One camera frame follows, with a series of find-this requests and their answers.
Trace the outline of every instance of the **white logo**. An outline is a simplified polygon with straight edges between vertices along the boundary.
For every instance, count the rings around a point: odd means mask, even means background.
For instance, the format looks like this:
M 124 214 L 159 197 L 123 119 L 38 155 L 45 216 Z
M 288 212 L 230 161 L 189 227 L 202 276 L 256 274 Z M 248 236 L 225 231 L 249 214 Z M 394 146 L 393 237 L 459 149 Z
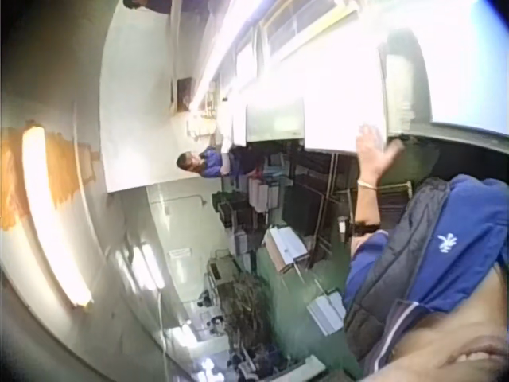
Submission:
M 452 247 L 456 245 L 456 237 L 449 233 L 447 236 L 438 236 L 438 239 L 442 240 L 442 244 L 440 244 L 440 252 L 448 253 Z

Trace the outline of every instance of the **wristwatch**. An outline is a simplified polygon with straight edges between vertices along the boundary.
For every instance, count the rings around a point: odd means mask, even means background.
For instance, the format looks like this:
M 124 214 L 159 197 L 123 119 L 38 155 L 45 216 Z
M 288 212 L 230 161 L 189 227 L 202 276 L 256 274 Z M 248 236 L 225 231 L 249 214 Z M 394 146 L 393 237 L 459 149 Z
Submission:
M 365 224 L 355 222 L 353 224 L 353 236 L 364 236 L 368 233 L 375 233 L 380 229 L 380 224 Z

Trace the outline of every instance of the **bracelet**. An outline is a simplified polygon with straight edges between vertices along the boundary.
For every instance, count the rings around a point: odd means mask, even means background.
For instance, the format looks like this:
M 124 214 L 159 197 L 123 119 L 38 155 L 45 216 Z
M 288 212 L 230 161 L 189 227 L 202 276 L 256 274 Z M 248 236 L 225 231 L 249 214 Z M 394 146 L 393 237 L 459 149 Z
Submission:
M 365 181 L 361 181 L 360 179 L 357 180 L 357 185 L 359 187 L 364 187 L 365 189 L 373 189 L 373 190 L 377 190 L 376 186 L 374 185 L 370 185 L 369 183 L 366 183 Z

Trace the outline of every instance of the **window frame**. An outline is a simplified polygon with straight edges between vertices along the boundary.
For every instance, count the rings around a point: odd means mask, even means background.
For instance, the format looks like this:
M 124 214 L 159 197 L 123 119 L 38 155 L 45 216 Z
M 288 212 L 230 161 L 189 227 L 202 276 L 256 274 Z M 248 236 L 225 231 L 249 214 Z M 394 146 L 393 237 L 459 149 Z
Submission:
M 235 45 L 235 48 L 233 50 L 234 53 L 234 63 L 235 63 L 235 77 L 233 79 L 233 88 L 235 88 L 237 91 L 240 91 L 241 89 L 244 89 L 248 86 L 248 84 L 252 83 L 258 78 L 258 59 L 257 59 L 257 52 L 256 52 L 256 31 L 255 28 L 249 28 L 249 30 L 244 34 L 244 36 L 239 40 L 239 43 Z M 239 54 L 247 47 L 251 47 L 251 52 L 253 53 L 253 62 L 254 62 L 254 75 L 247 80 L 244 80 L 242 82 L 239 81 L 239 76 L 237 73 L 237 58 L 239 57 Z
M 279 0 L 272 8 L 267 12 L 265 18 L 260 21 L 262 43 L 263 43 L 263 63 L 264 68 L 270 68 L 272 65 L 277 64 L 289 55 L 297 51 L 299 48 L 307 44 L 314 37 L 320 35 L 329 27 L 336 24 L 341 19 L 347 17 L 349 14 L 359 10 L 359 6 L 356 2 L 349 2 L 348 5 L 342 6 L 337 4 L 330 11 L 322 14 L 318 19 L 313 21 L 310 25 L 306 26 L 302 31 L 297 32 L 289 41 L 287 41 L 281 48 L 274 53 L 270 53 L 269 38 L 267 29 L 270 23 L 292 2 L 295 0 Z

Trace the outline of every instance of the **hand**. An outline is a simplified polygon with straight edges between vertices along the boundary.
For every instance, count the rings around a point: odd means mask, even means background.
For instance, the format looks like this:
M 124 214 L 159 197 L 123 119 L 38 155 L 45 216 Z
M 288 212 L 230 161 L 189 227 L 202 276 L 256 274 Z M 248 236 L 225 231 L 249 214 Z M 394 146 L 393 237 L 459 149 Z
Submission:
M 374 127 L 362 125 L 357 137 L 357 156 L 359 158 L 359 179 L 377 186 L 380 178 L 392 166 L 394 160 L 403 151 L 399 139 L 392 141 L 384 150 L 382 140 Z
M 220 173 L 221 175 L 223 175 L 224 177 L 226 177 L 229 173 L 230 173 L 230 169 L 228 166 L 221 166 L 220 168 Z

